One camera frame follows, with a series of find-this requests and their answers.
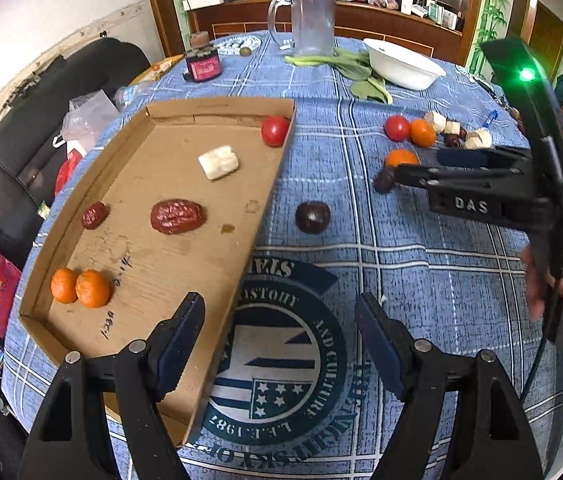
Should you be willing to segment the orange tangerine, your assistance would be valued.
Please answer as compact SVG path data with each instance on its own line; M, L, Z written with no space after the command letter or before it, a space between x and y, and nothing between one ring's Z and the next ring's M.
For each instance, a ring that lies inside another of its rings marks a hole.
M110 293L110 284L99 271L86 270L76 278L76 297L84 307L103 307L108 302Z
M437 131L423 118L416 118L409 124L411 143L419 148L432 148L437 142Z
M385 156L385 166L390 168L396 168L400 165L418 165L418 156L408 150L393 150Z

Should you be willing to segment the small orange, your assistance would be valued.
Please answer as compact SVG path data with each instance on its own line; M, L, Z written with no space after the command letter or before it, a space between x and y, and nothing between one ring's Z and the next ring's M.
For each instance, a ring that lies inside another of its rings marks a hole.
M76 296L76 279L78 274L68 268L60 268L53 274L50 281L50 292L54 299L61 304L73 304Z

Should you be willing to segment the red tomato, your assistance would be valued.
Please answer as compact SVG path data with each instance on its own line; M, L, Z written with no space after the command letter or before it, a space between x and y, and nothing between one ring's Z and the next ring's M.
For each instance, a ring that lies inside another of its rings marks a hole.
M411 134L411 123L402 115L392 115L385 121L385 134L393 142L404 142Z
M261 125L263 142L271 148L280 148L286 140L289 119L280 115L268 116Z

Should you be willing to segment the large dried red date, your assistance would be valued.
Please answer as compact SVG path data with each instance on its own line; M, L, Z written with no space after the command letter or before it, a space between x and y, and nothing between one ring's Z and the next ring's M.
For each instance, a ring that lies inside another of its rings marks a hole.
M162 234L182 234L200 228L206 222L204 207L192 200L172 198L152 206L150 224Z

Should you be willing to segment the white corn cob piece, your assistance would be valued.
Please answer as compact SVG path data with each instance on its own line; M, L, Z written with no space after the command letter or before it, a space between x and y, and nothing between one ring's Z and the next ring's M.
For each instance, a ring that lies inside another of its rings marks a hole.
M239 159L229 145L213 148L200 155L198 162L210 181L221 179L240 167Z

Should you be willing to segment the white corn piece front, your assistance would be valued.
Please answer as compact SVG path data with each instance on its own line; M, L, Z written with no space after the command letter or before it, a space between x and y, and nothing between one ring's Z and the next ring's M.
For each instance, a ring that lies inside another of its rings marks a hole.
M488 128L478 128L466 134L464 147L467 150L479 150L480 148L491 148L493 138Z

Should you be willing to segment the dark date among corn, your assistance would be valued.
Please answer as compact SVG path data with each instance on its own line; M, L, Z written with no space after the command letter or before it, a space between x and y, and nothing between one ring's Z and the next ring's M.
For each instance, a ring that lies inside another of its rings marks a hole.
M444 145L447 148L464 148L464 136L457 133L446 133L444 135Z

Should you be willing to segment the white corn piece middle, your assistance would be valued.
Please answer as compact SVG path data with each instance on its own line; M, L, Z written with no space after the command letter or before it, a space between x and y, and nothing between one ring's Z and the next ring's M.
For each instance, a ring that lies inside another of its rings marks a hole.
M459 136L461 133L461 125L459 122L452 122L452 120L448 120L444 127L445 134L455 134L455 136Z

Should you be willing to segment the white corn piece left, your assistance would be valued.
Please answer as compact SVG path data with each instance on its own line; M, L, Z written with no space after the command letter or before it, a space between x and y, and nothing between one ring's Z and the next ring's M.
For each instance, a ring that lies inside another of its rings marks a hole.
M426 122L428 122L428 124L431 125L432 128L434 128L434 131L436 133L443 133L445 131L447 119L439 112L436 112L435 110L429 110L429 112L427 112L425 116L423 116L423 119L425 119Z

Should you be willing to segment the dark date near tangerine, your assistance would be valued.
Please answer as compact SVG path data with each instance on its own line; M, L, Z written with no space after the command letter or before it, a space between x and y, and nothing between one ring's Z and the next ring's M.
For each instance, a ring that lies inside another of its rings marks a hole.
M374 177L373 188L379 194L388 194L395 187L395 171L390 166L382 167Z

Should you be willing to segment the white ceramic bowl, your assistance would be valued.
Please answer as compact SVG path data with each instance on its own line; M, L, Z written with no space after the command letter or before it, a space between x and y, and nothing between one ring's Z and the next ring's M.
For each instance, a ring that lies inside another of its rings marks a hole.
M378 39L365 38L371 68L390 84L415 91L427 90L446 71L422 54Z

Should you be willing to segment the dark purple plum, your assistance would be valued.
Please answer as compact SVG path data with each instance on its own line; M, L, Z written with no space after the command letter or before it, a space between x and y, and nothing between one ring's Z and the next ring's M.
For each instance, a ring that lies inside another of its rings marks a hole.
M330 223L330 208L323 202L304 202L295 210L295 225L298 229L311 235L323 233Z

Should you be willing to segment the green leafy vegetable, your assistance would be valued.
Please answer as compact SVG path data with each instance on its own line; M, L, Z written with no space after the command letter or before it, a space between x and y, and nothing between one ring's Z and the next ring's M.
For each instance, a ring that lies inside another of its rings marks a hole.
M351 81L350 92L356 99L393 104L385 79L370 66L368 51L353 52L336 48L334 55L286 55L285 62L298 67L328 65Z

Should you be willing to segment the blue plaid tablecloth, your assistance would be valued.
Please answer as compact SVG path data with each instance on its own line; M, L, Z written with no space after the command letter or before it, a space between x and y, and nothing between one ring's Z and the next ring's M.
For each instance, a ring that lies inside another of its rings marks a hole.
M295 67L268 35L248 58L193 84L173 70L140 90L111 125L151 102L270 96L297 105L297 127L263 221L246 296L228 339L204 426L183 448L195 479L366 479L401 407L382 388L353 320L369 290L413 335L471 356L490 348L516 387L551 477L563 471L563 345L532 367L541 328L528 317L519 252L523 234L438 216L423 191L378 194L371 184L392 143L385 118L428 110L475 128L495 102L446 64L428 90L394 89L393 104L355 100L327 66ZM304 202L330 208L329 227L295 225Z

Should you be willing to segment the clear glass pitcher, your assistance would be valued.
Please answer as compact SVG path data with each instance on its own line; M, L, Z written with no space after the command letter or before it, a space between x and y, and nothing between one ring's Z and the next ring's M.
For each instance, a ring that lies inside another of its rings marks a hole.
M276 29L279 8L289 6L291 38L283 40ZM268 33L282 51L301 56L335 53L336 0L272 0L268 6Z

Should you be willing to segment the brown cardboard tray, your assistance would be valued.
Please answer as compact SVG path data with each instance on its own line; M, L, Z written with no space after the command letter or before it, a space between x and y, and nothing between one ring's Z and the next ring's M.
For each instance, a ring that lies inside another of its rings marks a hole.
M174 444L199 428L259 226L280 173L282 148L261 136L268 116L295 116L289 99L216 98L146 105L94 148L62 190L22 276L21 324L54 363L76 350L106 356L149 335L189 292L206 303L204 327L178 388L160 404ZM240 167L210 181L198 157L229 145ZM182 198L204 207L206 222L182 234L150 224L152 206ZM84 210L102 202L106 220L83 228ZM60 268L103 273L111 293L100 308L61 304L50 292Z

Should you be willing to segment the black leather sofa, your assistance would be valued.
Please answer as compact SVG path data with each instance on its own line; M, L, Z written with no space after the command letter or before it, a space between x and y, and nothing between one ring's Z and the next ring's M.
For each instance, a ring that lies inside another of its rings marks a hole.
M67 151L58 144L71 100L113 96L148 68L144 52L116 38L98 39L50 65L20 87L0 120L0 264L22 269L42 226L41 206L54 202Z

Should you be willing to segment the pink labelled jar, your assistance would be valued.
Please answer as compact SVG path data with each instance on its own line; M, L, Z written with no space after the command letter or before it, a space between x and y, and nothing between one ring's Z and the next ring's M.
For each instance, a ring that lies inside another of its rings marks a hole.
M187 81L206 82L223 73L218 48L211 44L208 32L195 32L190 36L185 62L184 79Z

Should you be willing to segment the clear plastic bag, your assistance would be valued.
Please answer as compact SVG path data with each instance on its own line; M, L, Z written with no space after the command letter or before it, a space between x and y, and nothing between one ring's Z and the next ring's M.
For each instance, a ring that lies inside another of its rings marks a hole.
M103 90L78 96L69 101L60 131L53 138L54 148L64 146L67 153L77 151L85 157L95 148L100 136L119 117L119 111Z

